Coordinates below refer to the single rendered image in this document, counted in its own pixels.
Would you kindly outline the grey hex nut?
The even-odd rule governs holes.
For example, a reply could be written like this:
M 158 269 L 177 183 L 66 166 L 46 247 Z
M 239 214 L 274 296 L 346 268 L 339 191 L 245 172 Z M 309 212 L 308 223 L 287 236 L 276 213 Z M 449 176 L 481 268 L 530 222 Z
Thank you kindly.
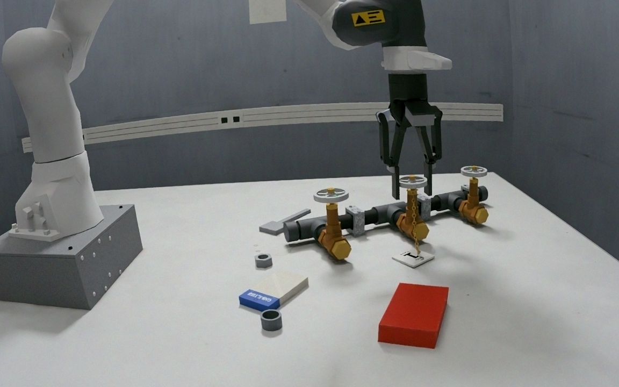
M 260 253 L 255 256 L 255 264 L 257 268 L 267 268 L 272 266 L 272 256 L 270 253 Z

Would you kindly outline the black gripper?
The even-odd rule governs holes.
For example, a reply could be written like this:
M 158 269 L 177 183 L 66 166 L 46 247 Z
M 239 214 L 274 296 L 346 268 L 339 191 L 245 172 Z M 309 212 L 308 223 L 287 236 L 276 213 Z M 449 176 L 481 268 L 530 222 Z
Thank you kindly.
M 400 200 L 399 158 L 402 151 L 402 143 L 405 138 L 406 128 L 412 125 L 405 117 L 406 101 L 427 101 L 427 74 L 388 74 L 390 104 L 384 112 L 376 112 L 376 118 L 380 129 L 380 160 L 387 164 L 387 169 L 392 173 L 392 197 Z M 431 126 L 431 146 L 428 141 L 427 126 L 414 126 L 422 146 L 423 176 L 428 184 L 423 187 L 423 192 L 432 196 L 432 169 L 436 167 L 436 161 L 442 157 L 441 142 L 441 119 L 435 117 L 434 125 Z M 395 133 L 389 156 L 389 116 L 395 119 Z M 435 152 L 436 148 L 436 152 Z

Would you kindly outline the grey hollow cylinder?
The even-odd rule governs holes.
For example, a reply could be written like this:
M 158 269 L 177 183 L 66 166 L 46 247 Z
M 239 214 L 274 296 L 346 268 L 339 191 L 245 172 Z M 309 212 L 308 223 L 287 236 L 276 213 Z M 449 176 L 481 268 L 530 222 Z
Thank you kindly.
M 278 310 L 265 310 L 260 314 L 261 327 L 266 331 L 277 331 L 282 328 L 282 313 Z

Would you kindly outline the red rectangular block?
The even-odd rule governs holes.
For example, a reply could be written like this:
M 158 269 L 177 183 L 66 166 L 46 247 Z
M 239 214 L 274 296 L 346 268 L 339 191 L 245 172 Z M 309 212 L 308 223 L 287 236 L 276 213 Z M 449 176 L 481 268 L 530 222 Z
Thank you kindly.
M 435 349 L 449 287 L 399 283 L 378 324 L 378 341 Z

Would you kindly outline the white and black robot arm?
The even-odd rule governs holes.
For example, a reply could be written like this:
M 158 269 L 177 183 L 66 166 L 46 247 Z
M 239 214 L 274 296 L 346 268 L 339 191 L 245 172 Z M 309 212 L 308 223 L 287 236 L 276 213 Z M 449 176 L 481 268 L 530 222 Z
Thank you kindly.
M 428 52 L 421 0 L 292 1 L 317 20 L 333 46 L 350 51 L 381 42 L 381 66 L 391 74 L 452 68 L 450 59 Z M 35 160 L 32 183 L 16 203 L 17 224 L 8 236 L 52 242 L 104 219 L 69 84 L 83 71 L 113 2 L 55 0 L 47 29 L 19 30 L 3 46 L 3 70 L 24 109 Z

